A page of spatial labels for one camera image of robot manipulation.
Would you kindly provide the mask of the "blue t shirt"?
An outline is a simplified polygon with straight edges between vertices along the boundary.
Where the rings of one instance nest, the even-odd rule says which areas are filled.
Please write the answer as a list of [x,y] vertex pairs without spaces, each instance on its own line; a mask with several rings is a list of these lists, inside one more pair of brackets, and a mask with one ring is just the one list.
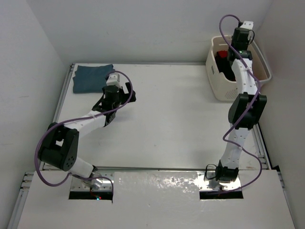
[[73,93],[88,94],[102,93],[108,79],[108,73],[114,71],[114,66],[108,64],[105,66],[78,66],[73,77]]

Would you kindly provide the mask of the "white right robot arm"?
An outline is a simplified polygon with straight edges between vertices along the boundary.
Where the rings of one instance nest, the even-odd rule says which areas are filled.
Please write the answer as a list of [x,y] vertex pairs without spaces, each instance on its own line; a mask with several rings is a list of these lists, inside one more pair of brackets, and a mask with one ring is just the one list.
[[215,180],[234,182],[239,173],[239,159],[244,142],[258,123],[267,97],[260,94],[260,82],[252,70],[252,53],[248,50],[251,29],[237,27],[228,49],[228,61],[234,73],[238,95],[228,112],[230,129],[224,135],[225,151],[215,169]]

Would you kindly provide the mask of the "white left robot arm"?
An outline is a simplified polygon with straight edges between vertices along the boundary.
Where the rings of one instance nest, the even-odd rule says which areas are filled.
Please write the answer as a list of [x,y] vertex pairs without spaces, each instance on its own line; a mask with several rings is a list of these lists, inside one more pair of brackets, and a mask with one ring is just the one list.
[[91,180],[96,167],[78,156],[79,139],[106,127],[117,110],[136,101],[132,83],[127,82],[125,86],[126,93],[118,83],[104,87],[102,97],[85,116],[50,124],[37,145],[34,162],[41,161],[69,175]]

